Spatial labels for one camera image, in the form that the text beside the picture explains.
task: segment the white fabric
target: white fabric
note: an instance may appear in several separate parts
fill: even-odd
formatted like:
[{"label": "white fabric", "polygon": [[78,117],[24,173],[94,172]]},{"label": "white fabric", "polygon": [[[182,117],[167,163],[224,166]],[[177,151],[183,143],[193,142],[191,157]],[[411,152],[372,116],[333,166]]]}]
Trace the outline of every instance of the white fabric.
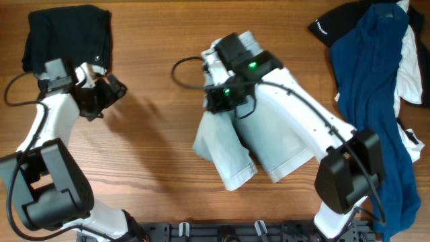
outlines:
[{"label": "white fabric", "polygon": [[[396,3],[405,12],[409,8],[409,0],[402,0]],[[402,39],[402,60],[399,63],[399,68],[397,70],[397,81],[394,90],[394,114],[398,117],[400,113],[400,98],[412,103],[421,104],[421,94],[423,88],[421,86],[421,73],[418,65],[418,55],[417,46],[415,44],[415,34],[411,28],[408,26],[404,37]],[[336,102],[339,100],[340,94],[338,93],[335,97]],[[409,140],[408,136],[404,130],[397,124],[398,132],[402,138],[402,142],[406,147],[409,155],[411,156],[412,162],[415,162],[420,157],[420,152],[424,147],[424,144],[419,141],[418,144],[414,144]]]}]

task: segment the power cord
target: power cord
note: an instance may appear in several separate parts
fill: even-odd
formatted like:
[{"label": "power cord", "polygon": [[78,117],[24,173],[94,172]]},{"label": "power cord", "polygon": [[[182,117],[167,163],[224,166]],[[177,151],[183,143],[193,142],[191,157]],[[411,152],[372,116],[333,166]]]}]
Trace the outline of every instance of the power cord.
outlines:
[{"label": "power cord", "polygon": [[80,231],[87,231],[90,232],[94,235],[103,237],[105,239],[109,239],[110,241],[119,241],[119,240],[115,240],[109,236],[107,236],[106,234],[103,233],[99,233],[97,231],[94,231],[93,229],[89,229],[87,227],[84,227],[83,225],[74,225],[68,228],[65,228],[59,232],[53,233],[51,235],[47,235],[44,237],[33,237],[33,236],[29,236],[27,234],[25,234],[24,232],[22,232],[18,226],[16,225],[15,220],[13,219],[13,215],[12,215],[12,194],[13,194],[13,188],[15,186],[15,181],[16,181],[16,177],[18,175],[19,172],[19,168],[21,167],[22,164],[24,164],[24,161],[26,160],[26,158],[28,157],[28,154],[30,152],[30,149],[33,147],[33,145],[36,143],[36,141],[39,138],[39,135],[43,129],[43,126],[46,123],[46,120],[48,118],[48,106],[40,101],[28,101],[28,102],[21,102],[21,103],[11,103],[9,102],[9,100],[7,99],[7,94],[9,92],[9,89],[11,88],[12,84],[17,81],[19,78],[23,77],[24,75],[28,75],[31,74],[32,72],[26,72],[26,73],[22,73],[18,76],[16,76],[15,78],[13,78],[6,86],[5,88],[5,93],[4,93],[4,100],[5,103],[10,106],[10,107],[19,107],[19,106],[24,106],[24,105],[30,105],[30,104],[36,104],[36,105],[41,105],[44,109],[44,113],[43,113],[43,117],[42,120],[39,123],[39,126],[36,130],[36,132],[34,133],[30,143],[28,144],[28,146],[26,147],[26,149],[24,150],[24,152],[21,154],[21,156],[18,159],[18,162],[15,166],[15,169],[13,170],[12,173],[12,178],[9,184],[9,189],[7,191],[7,197],[6,197],[6,213],[7,213],[7,220],[9,221],[9,224],[13,230],[13,232],[15,232],[19,237],[21,237],[22,239],[26,239],[28,241],[45,241],[47,239],[52,239],[54,237],[57,237],[67,231],[70,231],[72,229],[79,229]]},{"label": "power cord", "polygon": [[287,95],[294,95],[300,101],[302,101],[304,104],[306,104],[324,122],[324,125],[329,128],[329,133],[334,134],[342,142],[343,146],[347,149],[348,153],[353,157],[353,159],[357,163],[358,167],[360,168],[361,172],[363,173],[363,175],[365,177],[365,180],[369,184],[369,187],[370,187],[372,194],[374,195],[376,204],[377,204],[378,209],[381,213],[381,219],[376,217],[371,212],[365,210],[364,208],[357,207],[357,210],[355,210],[355,211],[358,212],[360,210],[362,212],[365,212],[366,214],[370,215],[376,222],[379,222],[382,225],[386,224],[385,211],[384,211],[384,208],[382,208],[381,200],[380,200],[379,195],[376,192],[375,186],[372,183],[372,181],[370,180],[370,176],[367,173],[367,171],[366,171],[363,163],[361,162],[360,158],[357,156],[357,154],[355,154],[354,150],[348,145],[346,140],[339,134],[339,131],[337,130],[337,128],[335,126],[333,126],[310,102],[308,102],[308,100],[304,99],[300,94],[296,93],[293,89],[291,89],[289,87],[285,87],[283,85],[268,82],[268,81],[251,81],[251,82],[241,82],[241,83],[229,83],[229,84],[223,84],[223,85],[219,85],[219,86],[204,87],[204,86],[194,86],[194,85],[184,84],[184,83],[180,82],[178,79],[176,79],[174,76],[176,67],[185,61],[195,60],[195,59],[203,60],[200,57],[188,57],[188,58],[184,58],[184,59],[178,61],[175,65],[173,65],[173,68],[171,71],[171,76],[172,76],[172,80],[176,84],[178,84],[181,87],[184,87],[187,89],[193,89],[193,90],[209,90],[209,89],[219,89],[219,88],[225,89],[225,88],[231,88],[231,87],[237,87],[237,86],[243,86],[243,85],[256,85],[256,84],[258,84],[258,85],[270,85],[273,87],[283,89],[284,91],[287,92]]}]

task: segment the black cloth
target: black cloth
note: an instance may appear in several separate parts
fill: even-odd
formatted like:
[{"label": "black cloth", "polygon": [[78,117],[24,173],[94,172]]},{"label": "black cloth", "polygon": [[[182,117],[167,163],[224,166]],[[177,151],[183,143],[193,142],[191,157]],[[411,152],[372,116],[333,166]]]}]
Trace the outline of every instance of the black cloth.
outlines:
[{"label": "black cloth", "polygon": [[92,5],[58,7],[31,12],[22,69],[44,73],[44,64],[69,58],[75,67],[84,62],[108,69],[112,37],[110,12]]},{"label": "black cloth", "polygon": [[[345,3],[319,17],[309,25],[309,30],[326,46],[330,47],[357,25],[359,19],[373,3],[396,3],[398,0],[364,0]],[[424,16],[412,5],[408,9],[409,25],[415,33],[418,64],[421,72],[423,93],[420,106],[430,108],[430,52],[419,39],[423,29]]]}]

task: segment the wooden surface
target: wooden surface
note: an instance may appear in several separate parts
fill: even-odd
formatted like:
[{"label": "wooden surface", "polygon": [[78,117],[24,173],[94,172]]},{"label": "wooden surface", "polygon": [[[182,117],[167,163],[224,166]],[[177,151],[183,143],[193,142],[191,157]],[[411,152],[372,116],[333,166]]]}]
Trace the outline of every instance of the wooden surface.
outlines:
[{"label": "wooden surface", "polygon": [[[314,191],[318,163],[313,159],[277,184],[259,173],[235,192],[227,192],[213,164],[191,147],[203,113],[203,93],[174,85],[169,72],[179,59],[199,55],[231,32],[251,30],[300,84],[330,111],[335,86],[327,48],[307,25],[343,1],[188,1],[96,3],[112,12],[113,73],[128,94],[104,111],[105,118],[78,119],[69,150],[88,177],[97,199],[123,208],[141,222],[183,220],[281,221],[312,218],[320,206]],[[430,3],[413,1],[430,17]],[[0,92],[22,72],[21,58],[29,31],[27,16],[58,4],[0,4]],[[422,36],[430,47],[428,25]],[[178,75],[202,84],[199,63],[186,64]],[[34,99],[32,77],[20,80],[12,101]],[[24,140],[34,107],[8,108],[0,102],[0,156]],[[411,229],[392,241],[428,241],[430,236],[430,111],[402,106],[404,123],[427,146],[414,164],[422,206]],[[0,188],[0,241],[19,241],[5,217],[5,189]],[[74,241],[67,233],[53,241]]]}]

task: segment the navy blue fabric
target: navy blue fabric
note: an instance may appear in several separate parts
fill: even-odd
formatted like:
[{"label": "navy blue fabric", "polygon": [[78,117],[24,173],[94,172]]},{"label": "navy blue fabric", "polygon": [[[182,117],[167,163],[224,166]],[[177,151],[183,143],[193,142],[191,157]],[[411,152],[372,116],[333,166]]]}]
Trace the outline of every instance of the navy blue fabric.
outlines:
[{"label": "navy blue fabric", "polygon": [[[409,228],[421,205],[411,157],[394,115],[394,88],[408,15],[395,3],[372,5],[357,26],[338,39],[330,59],[339,86],[339,109],[358,130],[371,128],[382,144],[385,180],[378,188],[387,225],[375,223],[382,240]],[[380,212],[372,199],[374,213]]]}]

